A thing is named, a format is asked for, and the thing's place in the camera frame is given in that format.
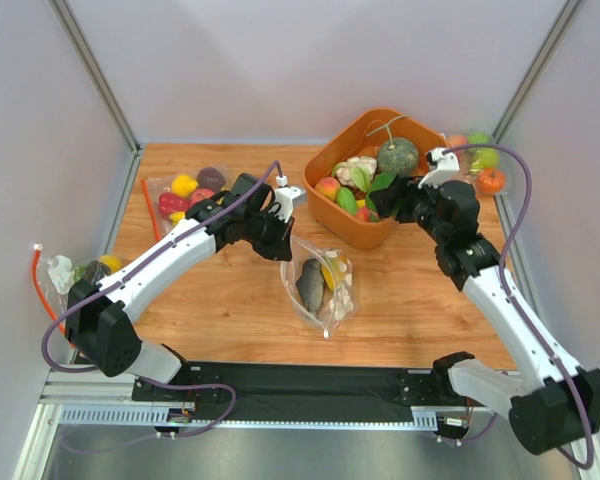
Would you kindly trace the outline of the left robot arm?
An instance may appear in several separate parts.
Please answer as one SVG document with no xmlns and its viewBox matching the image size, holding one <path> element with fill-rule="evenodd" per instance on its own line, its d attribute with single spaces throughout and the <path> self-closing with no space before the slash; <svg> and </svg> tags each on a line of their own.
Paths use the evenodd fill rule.
<svg viewBox="0 0 600 480">
<path fill-rule="evenodd" d="M 143 341 L 134 324 L 181 275 L 227 245 L 245 241 L 266 260 L 290 261 L 293 209 L 303 190 L 278 178 L 272 188 L 242 173 L 230 190 L 193 204 L 159 242 L 118 272 L 68 294 L 66 339 L 107 377 L 122 373 L 169 383 L 183 360 Z"/>
</svg>

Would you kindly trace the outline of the fake green bell pepper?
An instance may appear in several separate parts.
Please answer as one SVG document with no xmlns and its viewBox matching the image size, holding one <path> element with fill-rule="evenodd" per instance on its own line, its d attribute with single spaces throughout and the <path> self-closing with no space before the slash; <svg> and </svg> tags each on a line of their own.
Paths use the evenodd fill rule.
<svg viewBox="0 0 600 480">
<path fill-rule="evenodd" d="M 370 222 L 375 223 L 380 221 L 380 217 L 378 216 L 377 209 L 370 197 L 370 194 L 374 191 L 388 188 L 395 178 L 396 175 L 393 173 L 381 172 L 378 173 L 372 180 L 365 197 L 365 206 L 371 211 L 369 216 Z"/>
</svg>

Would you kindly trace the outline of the polka dot zip bag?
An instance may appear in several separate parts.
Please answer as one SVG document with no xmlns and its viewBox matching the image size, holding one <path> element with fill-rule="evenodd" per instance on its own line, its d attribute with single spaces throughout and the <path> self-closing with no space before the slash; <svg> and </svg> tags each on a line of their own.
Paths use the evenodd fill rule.
<svg viewBox="0 0 600 480">
<path fill-rule="evenodd" d="M 341 249 L 291 238 L 292 260 L 280 266 L 282 285 L 296 315 L 330 339 L 356 311 L 353 265 Z"/>
</svg>

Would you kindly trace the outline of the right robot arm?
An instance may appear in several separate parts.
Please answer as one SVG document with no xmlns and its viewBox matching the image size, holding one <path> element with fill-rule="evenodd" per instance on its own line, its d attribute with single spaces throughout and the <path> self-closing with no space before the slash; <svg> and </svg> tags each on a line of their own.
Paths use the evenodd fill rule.
<svg viewBox="0 0 600 480">
<path fill-rule="evenodd" d="M 461 181 L 439 187 L 397 178 L 371 193 L 380 217 L 415 223 L 435 242 L 440 270 L 492 325 L 517 368 L 505 375 L 466 354 L 437 366 L 451 392 L 507 419 L 522 446 L 539 455 L 600 430 L 600 369 L 585 370 L 526 303 L 503 254 L 479 231 L 480 202 Z"/>
</svg>

